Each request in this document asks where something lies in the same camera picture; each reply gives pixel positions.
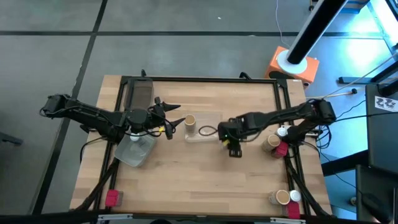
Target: orange box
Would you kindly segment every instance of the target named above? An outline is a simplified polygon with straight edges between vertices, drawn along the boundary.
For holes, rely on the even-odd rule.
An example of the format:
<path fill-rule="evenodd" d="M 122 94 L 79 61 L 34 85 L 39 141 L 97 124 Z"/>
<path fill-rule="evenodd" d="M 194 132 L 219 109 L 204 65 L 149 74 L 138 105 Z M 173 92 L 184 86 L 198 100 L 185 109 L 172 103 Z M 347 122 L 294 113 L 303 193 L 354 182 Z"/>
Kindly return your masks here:
<path fill-rule="evenodd" d="M 279 67 L 278 62 L 277 62 L 277 57 L 278 57 L 279 53 L 281 53 L 284 50 L 287 50 L 287 49 L 284 47 L 281 47 L 281 46 L 278 46 L 278 48 L 276 48 L 274 56 L 272 56 L 272 59 L 269 62 L 265 78 L 270 78 L 269 77 L 270 72 L 286 73 Z M 313 81 L 315 79 L 315 75 L 317 74 L 318 66 L 319 66 L 319 61 L 317 59 L 314 59 L 311 57 L 306 57 L 306 59 L 307 59 L 307 69 L 303 73 L 300 73 L 298 75 L 288 74 L 288 75 L 294 77 L 295 79 L 302 80 L 304 87 L 307 87 L 311 83 L 313 83 Z"/>

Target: wooden tabletop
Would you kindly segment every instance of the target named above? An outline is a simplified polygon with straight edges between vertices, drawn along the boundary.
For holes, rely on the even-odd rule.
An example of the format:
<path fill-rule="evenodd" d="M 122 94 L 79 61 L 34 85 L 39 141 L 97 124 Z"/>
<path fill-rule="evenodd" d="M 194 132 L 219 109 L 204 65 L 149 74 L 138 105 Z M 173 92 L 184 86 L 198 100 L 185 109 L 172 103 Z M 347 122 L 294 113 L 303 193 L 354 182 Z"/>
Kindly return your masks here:
<path fill-rule="evenodd" d="M 121 76 L 117 75 L 104 77 L 97 107 L 114 110 L 120 80 Z M 287 81 L 292 106 L 304 102 L 301 81 Z M 280 95 L 284 106 L 282 90 Z M 270 84 L 154 82 L 154 96 L 166 103 L 181 105 L 167 112 L 170 121 L 189 113 L 219 113 L 227 120 L 249 111 L 276 110 Z M 122 190 L 124 197 L 122 205 L 114 207 L 113 211 L 281 216 L 281 207 L 272 205 L 268 194 L 288 189 L 284 161 L 272 158 L 260 148 L 266 136 L 277 128 L 278 125 L 269 126 L 255 141 L 243 143 L 243 156 L 238 159 L 229 157 L 228 150 L 222 149 L 218 141 L 186 142 L 181 124 L 171 141 L 165 135 L 157 138 L 155 148 L 142 167 L 120 163 L 116 189 Z M 88 141 L 98 137 L 91 133 Z M 306 140 L 315 144 L 313 139 Z M 98 182 L 105 147 L 105 141 L 86 146 L 70 208 L 79 206 Z M 300 155 L 306 186 L 322 208 L 331 213 L 318 152 L 301 146 Z M 104 208 L 108 185 L 103 191 L 101 208 Z"/>

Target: concrete floor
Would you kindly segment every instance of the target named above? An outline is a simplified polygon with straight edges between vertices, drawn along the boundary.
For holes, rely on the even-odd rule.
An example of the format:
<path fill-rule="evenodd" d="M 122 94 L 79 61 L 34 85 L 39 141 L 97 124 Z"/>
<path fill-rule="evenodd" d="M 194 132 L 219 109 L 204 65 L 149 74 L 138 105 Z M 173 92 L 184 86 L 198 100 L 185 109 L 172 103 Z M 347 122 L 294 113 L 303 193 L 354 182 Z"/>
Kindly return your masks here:
<path fill-rule="evenodd" d="M 383 0 L 371 2 L 385 6 Z M 100 5 L 100 0 L 2 0 L 0 34 L 4 30 L 92 31 Z M 298 32 L 310 14 L 308 0 L 279 0 L 278 14 L 284 32 Z M 278 31 L 274 0 L 113 0 L 106 6 L 99 30 Z M 364 34 L 361 38 L 320 39 L 309 53 L 321 64 L 306 95 L 328 94 L 339 87 L 335 82 L 338 77 L 360 77 L 388 58 L 391 53 L 381 37 L 365 37 L 379 31 L 368 7 L 358 15 L 340 14 L 327 32 Z M 0 131 L 24 139 L 20 147 L 0 145 L 0 197 L 4 202 L 0 204 L 1 214 L 29 213 L 60 124 L 59 119 L 40 117 L 38 110 L 48 95 L 71 92 L 89 38 L 0 35 Z M 284 40 L 291 44 L 294 37 Z M 245 71 L 253 78 L 262 78 L 278 45 L 283 45 L 278 36 L 98 36 L 78 99 L 95 104 L 104 75 L 138 75 L 142 68 L 148 75 L 237 77 Z M 341 114 L 363 99 L 364 92 L 360 91 L 329 100 L 336 114 Z M 364 104 L 346 116 L 362 114 Z M 333 139 L 324 153 L 333 159 L 366 149 L 366 131 L 358 131 L 363 128 L 365 119 L 332 125 Z M 45 213 L 68 210 L 79 169 L 78 151 L 86 136 L 72 121 Z M 342 177 L 354 183 L 352 173 Z M 354 195 L 354 188 L 333 177 L 327 177 L 326 183 L 330 200 L 337 207 L 344 207 L 347 197 Z"/>

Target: white bottle cap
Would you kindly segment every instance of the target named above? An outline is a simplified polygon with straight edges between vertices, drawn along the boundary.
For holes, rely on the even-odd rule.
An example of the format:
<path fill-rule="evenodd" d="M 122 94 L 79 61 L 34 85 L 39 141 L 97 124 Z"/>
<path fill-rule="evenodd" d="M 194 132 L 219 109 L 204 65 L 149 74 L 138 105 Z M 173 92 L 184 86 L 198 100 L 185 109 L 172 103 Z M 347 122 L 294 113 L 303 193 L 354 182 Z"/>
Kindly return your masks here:
<path fill-rule="evenodd" d="M 278 130 L 276 131 L 276 134 L 279 136 L 279 137 L 284 137 L 284 136 L 286 136 L 287 135 L 287 130 L 285 129 L 285 128 L 278 128 Z"/>
<path fill-rule="evenodd" d="M 137 135 L 135 135 L 135 134 L 133 134 L 133 133 L 131 133 L 130 134 L 130 139 L 132 140 L 132 141 L 138 141 L 138 139 L 139 139 L 139 135 L 137 134 Z"/>
<path fill-rule="evenodd" d="M 291 191 L 289 192 L 289 195 L 290 195 L 290 199 L 291 199 L 293 202 L 299 202 L 299 201 L 301 201 L 301 194 L 300 194 L 300 192 L 298 192 L 298 191 L 296 191 L 296 190 L 291 190 Z"/>

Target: white cable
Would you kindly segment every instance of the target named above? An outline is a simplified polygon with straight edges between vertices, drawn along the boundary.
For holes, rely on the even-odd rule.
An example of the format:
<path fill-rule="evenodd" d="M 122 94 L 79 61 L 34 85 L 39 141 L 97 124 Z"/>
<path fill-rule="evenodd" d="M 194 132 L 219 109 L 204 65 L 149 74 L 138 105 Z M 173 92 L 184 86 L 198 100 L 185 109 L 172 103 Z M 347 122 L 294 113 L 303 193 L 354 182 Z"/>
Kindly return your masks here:
<path fill-rule="evenodd" d="M 280 33 L 280 41 L 290 48 L 290 45 L 286 44 L 282 38 L 282 31 L 280 30 L 279 22 L 278 22 L 278 7 L 279 7 L 278 0 L 276 0 L 275 19 L 276 19 L 276 25 L 278 26 L 279 33 Z"/>
<path fill-rule="evenodd" d="M 336 93 L 336 92 L 338 92 L 338 91 L 340 91 L 340 90 L 342 90 L 342 89 L 344 89 L 344 88 L 346 88 L 346 87 L 349 87 L 350 85 L 352 85 L 352 84 L 354 84 L 354 83 L 356 83 L 356 82 L 362 80 L 363 78 L 365 78 L 366 76 L 368 76 L 370 73 L 374 72 L 376 69 L 378 69 L 378 68 L 380 68 L 382 65 L 384 65 L 384 64 L 385 64 L 386 62 L 388 62 L 390 59 L 392 59 L 393 57 L 395 57 L 397 54 L 398 54 L 398 52 L 396 52 L 395 54 L 391 55 L 391 57 L 387 58 L 385 61 L 383 61 L 383 63 L 381 63 L 380 65 L 378 65 L 376 68 L 372 69 L 370 72 L 368 72 L 368 73 L 365 74 L 364 76 L 362 76 L 362 77 L 360 77 L 360 78 L 357 78 L 357 79 L 355 79 L 354 81 L 352 81 L 351 83 L 349 83 L 349 84 L 347 84 L 347 85 L 345 85 L 345 86 L 343 86 L 343 87 L 337 89 L 337 90 L 334 91 L 334 92 L 331 92 L 331 93 L 327 94 L 327 95 L 324 96 L 323 98 L 326 98 L 326 97 L 328 97 L 328 96 L 330 96 L 330 95 L 332 95 L 332 94 L 334 94 L 334 93 Z"/>

